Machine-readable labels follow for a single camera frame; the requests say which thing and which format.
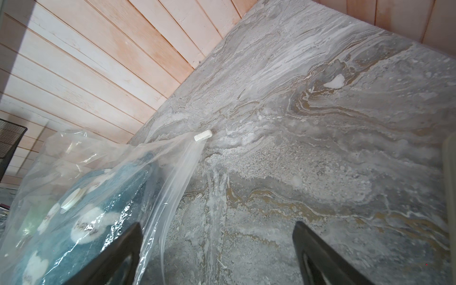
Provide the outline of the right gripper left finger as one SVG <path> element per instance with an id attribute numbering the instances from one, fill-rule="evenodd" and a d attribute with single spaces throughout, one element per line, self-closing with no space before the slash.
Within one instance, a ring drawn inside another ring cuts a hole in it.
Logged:
<path id="1" fill-rule="evenodd" d="M 94 260 L 65 283 L 67 285 L 131 285 L 140 262 L 143 232 L 132 224 Z"/>

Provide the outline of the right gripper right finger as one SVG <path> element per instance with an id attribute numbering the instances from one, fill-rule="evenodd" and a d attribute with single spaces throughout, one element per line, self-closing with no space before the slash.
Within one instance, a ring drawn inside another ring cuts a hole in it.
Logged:
<path id="1" fill-rule="evenodd" d="M 305 285 L 371 285 L 373 283 L 304 222 L 296 222 L 292 239 Z"/>

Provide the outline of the teal bear print blanket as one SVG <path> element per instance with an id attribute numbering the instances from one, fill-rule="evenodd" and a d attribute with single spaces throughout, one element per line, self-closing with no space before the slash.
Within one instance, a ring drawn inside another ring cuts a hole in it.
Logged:
<path id="1" fill-rule="evenodd" d="M 149 180 L 159 181 L 153 155 L 82 176 L 51 207 L 11 265 L 4 285 L 61 285 L 141 219 Z"/>

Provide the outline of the clear plastic vacuum bag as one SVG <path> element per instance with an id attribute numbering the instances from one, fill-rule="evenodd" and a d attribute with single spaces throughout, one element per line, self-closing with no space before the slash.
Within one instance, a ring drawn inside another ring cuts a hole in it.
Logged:
<path id="1" fill-rule="evenodd" d="M 129 229 L 129 254 L 103 284 L 139 284 L 163 248 L 178 204 L 212 132 L 137 146 L 85 131 L 50 136 L 19 186 L 1 234 L 1 283 L 62 285 Z"/>

